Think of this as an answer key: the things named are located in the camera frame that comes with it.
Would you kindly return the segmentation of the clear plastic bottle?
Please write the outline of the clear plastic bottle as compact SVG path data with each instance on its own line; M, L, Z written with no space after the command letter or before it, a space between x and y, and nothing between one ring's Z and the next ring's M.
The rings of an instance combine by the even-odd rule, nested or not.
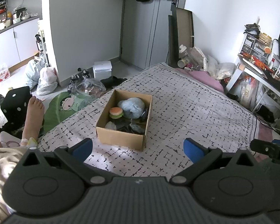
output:
M179 46L179 55L180 59L183 60L186 64L194 62L194 49L188 48L184 45Z

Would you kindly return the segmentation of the plush burger toy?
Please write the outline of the plush burger toy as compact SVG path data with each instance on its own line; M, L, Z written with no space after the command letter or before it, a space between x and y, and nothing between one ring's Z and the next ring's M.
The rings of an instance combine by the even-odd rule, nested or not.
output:
M120 107L113 107L109 110L109 117L111 119L118 119L123 116L123 109Z

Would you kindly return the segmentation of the fluffy grey-blue plush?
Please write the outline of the fluffy grey-blue plush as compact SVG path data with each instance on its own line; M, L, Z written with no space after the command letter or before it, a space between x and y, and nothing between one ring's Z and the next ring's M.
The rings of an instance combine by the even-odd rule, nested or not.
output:
M128 119L138 119L144 112L145 104L140 98L121 100L117 106L123 110L123 116Z

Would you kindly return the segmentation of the grey patterned bed cover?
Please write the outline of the grey patterned bed cover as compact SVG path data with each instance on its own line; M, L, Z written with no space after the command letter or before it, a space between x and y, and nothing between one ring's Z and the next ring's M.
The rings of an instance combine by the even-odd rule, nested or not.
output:
M73 146L84 138L94 144L87 164L123 176L171 177L190 166L183 142L192 138L224 152L248 148L257 131L257 119L224 93L161 63L120 84L121 90L152 96L146 146L142 151L102 144L95 125L111 97L93 101L39 140L39 149Z

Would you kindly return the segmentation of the red white plastic bag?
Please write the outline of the red white plastic bag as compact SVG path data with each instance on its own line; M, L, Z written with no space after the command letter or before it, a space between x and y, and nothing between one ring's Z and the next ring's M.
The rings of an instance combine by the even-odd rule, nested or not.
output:
M0 69L0 82L10 78L10 72L8 68L1 68Z

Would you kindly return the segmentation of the white storage box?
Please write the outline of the white storage box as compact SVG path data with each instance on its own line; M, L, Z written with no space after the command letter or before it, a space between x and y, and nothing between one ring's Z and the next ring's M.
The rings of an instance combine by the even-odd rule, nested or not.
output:
M112 64L111 61L95 62L93 67L94 77L97 80L102 80L112 76Z

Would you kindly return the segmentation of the denim fabric toy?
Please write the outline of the denim fabric toy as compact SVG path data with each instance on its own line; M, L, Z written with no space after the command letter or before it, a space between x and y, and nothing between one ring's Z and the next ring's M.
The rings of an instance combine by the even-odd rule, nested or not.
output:
M129 125L132 133L135 133L135 134L138 134L138 135L144 135L145 133L145 129L142 128L140 125L137 125L137 124L130 124Z

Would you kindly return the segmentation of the black dotted cushion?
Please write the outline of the black dotted cushion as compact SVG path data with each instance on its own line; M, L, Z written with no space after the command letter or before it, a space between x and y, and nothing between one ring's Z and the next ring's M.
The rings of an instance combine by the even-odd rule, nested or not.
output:
M32 98L29 86L9 90L0 104L9 130L18 130L26 120L28 102Z

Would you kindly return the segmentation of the cardboard box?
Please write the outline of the cardboard box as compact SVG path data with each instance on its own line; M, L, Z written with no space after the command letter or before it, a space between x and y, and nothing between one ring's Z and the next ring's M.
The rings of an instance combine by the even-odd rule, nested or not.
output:
M144 112L140 118L128 119L122 116L118 119L111 119L109 117L109 110L113 107L118 107L117 104L119 101L133 97L140 98L145 104ZM96 133L99 141L102 144L142 151L146 147L146 137L152 113L152 102L153 97L148 94L114 90L96 124ZM129 127L131 123L144 128L144 135L132 133Z

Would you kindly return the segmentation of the clear plastic bag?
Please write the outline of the clear plastic bag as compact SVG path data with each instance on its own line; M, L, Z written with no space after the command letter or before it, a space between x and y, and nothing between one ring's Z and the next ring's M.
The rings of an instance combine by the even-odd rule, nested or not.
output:
M106 88L99 80L86 78L81 82L71 82L68 86L68 92L79 98L95 100L106 93Z

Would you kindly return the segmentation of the pink pillow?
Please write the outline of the pink pillow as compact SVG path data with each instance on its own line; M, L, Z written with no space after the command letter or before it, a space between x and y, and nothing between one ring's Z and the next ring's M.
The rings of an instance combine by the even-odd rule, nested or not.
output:
M220 84L218 80L215 80L213 77L211 77L207 72L205 71L190 71L187 69L181 69L181 68L176 68L178 72L184 75L188 75L197 81L221 92L224 93L223 86Z

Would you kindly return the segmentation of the green cartoon leaf mat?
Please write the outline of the green cartoon leaf mat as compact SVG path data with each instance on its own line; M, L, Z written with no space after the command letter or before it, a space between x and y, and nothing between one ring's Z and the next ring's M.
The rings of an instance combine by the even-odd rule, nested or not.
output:
M77 113L93 99L85 96L77 96L68 92L62 92L55 96L49 103L48 109L44 114L42 133L45 135L61 122Z

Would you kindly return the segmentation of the white desk shelf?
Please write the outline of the white desk shelf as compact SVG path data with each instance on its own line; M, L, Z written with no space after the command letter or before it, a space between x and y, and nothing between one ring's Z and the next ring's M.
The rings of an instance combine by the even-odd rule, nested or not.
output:
M265 33L251 34L245 31L244 35L243 45L238 54L239 63L225 87L225 93L229 93L240 76L246 73L280 98L280 81L276 80L280 69L280 59L273 55L272 62L279 62L276 70L268 65L273 39Z

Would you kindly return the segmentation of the person's bare foot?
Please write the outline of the person's bare foot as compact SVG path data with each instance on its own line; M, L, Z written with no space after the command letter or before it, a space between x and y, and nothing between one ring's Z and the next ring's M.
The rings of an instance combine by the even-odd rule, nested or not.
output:
M44 105L35 96L28 102L27 115L22 134L21 145L26 146L28 140L33 138L37 141L44 119Z

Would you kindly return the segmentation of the paper cup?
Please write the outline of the paper cup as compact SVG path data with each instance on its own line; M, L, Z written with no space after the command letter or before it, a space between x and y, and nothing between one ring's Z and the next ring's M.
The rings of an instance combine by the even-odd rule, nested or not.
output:
M183 59L178 60L177 65L179 68L185 68L185 67L191 68L192 67L191 60L189 58L183 58Z

